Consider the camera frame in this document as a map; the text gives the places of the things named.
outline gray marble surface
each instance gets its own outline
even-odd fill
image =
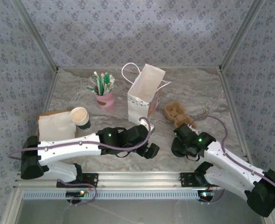
[[[83,171],[191,171],[195,170],[199,162],[189,161],[186,157],[178,158],[171,152],[173,123],[164,115],[164,105],[177,100],[186,108],[186,114],[196,118],[210,114],[223,120],[228,128],[226,148],[242,156],[229,107],[221,87],[217,69],[164,69],[164,80],[172,81],[166,86],[161,96],[160,105],[154,113],[151,123],[156,130],[149,142],[160,147],[158,155],[150,160],[131,153],[126,158],[117,158],[114,155],[86,156],[64,160],[66,163],[78,163]],[[60,69],[54,94],[49,110],[64,110],[77,106],[87,108],[91,129],[87,133],[96,132],[105,127],[122,126],[130,128],[134,124],[127,120],[127,91],[131,84],[123,79],[120,69],[107,69],[116,78],[115,96],[116,108],[112,112],[105,112],[98,108],[95,96],[87,85],[91,85],[89,77],[95,70],[91,69]],[[130,80],[137,77],[137,69],[126,69],[124,73]],[[205,131],[221,141],[224,129],[218,121],[212,118],[197,121],[199,132]]]

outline pink container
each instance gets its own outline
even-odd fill
[[[104,96],[98,96],[95,94],[98,106],[104,111],[111,111],[115,107],[115,95],[114,92],[111,91],[109,94]]]

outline paper bag handle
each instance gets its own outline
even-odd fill
[[[123,68],[121,69],[122,76],[123,76],[128,82],[130,82],[131,84],[133,84],[133,82],[130,81],[128,78],[126,78],[125,75],[123,74],[124,68],[125,68],[127,65],[129,65],[129,64],[135,65],[135,66],[137,67],[137,70],[138,70],[139,74],[141,74],[141,71],[140,71],[140,69],[138,68],[138,66],[137,66],[135,63],[132,63],[132,62],[127,63],[127,64],[124,65]],[[165,82],[165,84],[162,85],[162,86],[160,86],[156,91],[160,90],[162,87],[165,87],[166,85],[168,85],[168,84],[171,83],[171,82],[166,82],[165,80],[162,80],[162,81]]]

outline blue patterned wallpaper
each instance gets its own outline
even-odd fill
[[[275,170],[275,0],[267,0],[225,72],[255,165]]]
[[[0,0],[0,219],[20,162],[7,153],[35,131],[53,77],[10,0]]]
[[[220,64],[252,0],[23,0],[58,66]]]

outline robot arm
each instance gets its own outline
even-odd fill
[[[62,141],[39,142],[37,136],[31,136],[23,148],[35,147],[39,150],[22,152],[21,178],[26,180],[59,178],[65,182],[74,180],[80,182],[82,170],[79,165],[67,165],[58,161],[78,156],[117,155],[122,152],[122,149],[128,153],[135,152],[146,159],[152,159],[159,151],[159,147],[153,143],[148,147],[148,141],[146,141],[142,146],[130,150],[130,147],[142,144],[147,135],[148,129],[144,124],[128,130],[120,127],[107,127],[97,133]],[[119,148],[119,150],[107,148],[105,145]]]
[[[223,187],[247,201],[249,207],[259,215],[263,217],[270,215],[275,208],[275,187],[256,173],[275,183],[275,171],[270,169],[265,172],[227,149],[224,153],[221,144],[214,137],[207,133],[197,135],[186,124],[174,132],[176,138],[172,144],[172,152],[176,156],[203,157],[204,162],[194,172],[194,178],[200,186]]]

